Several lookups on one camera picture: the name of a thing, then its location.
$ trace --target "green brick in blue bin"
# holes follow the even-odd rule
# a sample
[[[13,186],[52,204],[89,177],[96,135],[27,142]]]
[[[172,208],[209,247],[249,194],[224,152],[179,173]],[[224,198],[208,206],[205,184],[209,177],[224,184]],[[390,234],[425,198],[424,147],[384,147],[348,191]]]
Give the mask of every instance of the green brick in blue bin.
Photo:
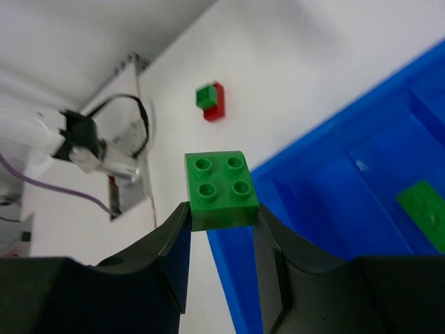
[[[259,203],[242,152],[190,153],[185,163],[192,231],[254,223]]]
[[[445,201],[426,181],[397,195],[397,201],[440,253],[445,253]]]

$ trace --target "lego stud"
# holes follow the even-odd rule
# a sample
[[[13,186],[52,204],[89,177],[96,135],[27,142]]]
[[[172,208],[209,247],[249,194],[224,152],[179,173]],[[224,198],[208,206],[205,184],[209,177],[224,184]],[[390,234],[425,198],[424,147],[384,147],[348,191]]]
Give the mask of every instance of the lego stud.
[[[195,162],[195,174],[198,177],[211,174],[212,163],[208,159],[198,159]]]
[[[210,183],[201,184],[197,192],[200,202],[212,203],[216,199],[216,187]]]
[[[227,174],[235,175],[241,173],[241,171],[243,170],[243,165],[243,160],[237,157],[231,157],[227,160],[225,169],[227,171]]]
[[[235,200],[245,200],[249,197],[252,189],[247,182],[237,181],[232,187],[232,195]]]

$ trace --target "green block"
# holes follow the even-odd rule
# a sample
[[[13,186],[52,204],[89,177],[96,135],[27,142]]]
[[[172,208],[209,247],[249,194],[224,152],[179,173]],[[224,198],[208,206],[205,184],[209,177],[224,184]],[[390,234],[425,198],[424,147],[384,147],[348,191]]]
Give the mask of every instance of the green block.
[[[196,90],[196,105],[206,110],[218,104],[218,91],[213,85],[201,87]]]
[[[249,226],[259,203],[244,154],[186,154],[192,231]]]
[[[445,202],[426,181],[420,181],[397,195],[397,201],[424,235],[445,253]]]

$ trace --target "green lego brick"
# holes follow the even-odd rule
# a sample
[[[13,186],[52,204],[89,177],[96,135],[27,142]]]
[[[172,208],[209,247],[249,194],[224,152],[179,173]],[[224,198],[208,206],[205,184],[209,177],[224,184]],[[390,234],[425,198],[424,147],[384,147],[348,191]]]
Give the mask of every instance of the green lego brick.
[[[214,85],[208,85],[196,90],[196,105],[202,110],[218,104],[218,91]]]
[[[190,153],[185,164],[192,231],[254,223],[259,203],[242,152]]]
[[[397,195],[397,201],[433,246],[445,253],[445,202],[426,181]]]

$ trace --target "blue plastic tray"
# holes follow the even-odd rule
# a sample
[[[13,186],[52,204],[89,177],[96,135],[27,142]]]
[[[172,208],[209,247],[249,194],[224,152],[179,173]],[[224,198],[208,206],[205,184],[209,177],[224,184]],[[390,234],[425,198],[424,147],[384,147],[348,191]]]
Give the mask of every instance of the blue plastic tray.
[[[437,254],[396,195],[445,198],[445,42],[252,172],[258,199],[327,252]],[[207,233],[239,333],[262,333],[252,229]]]

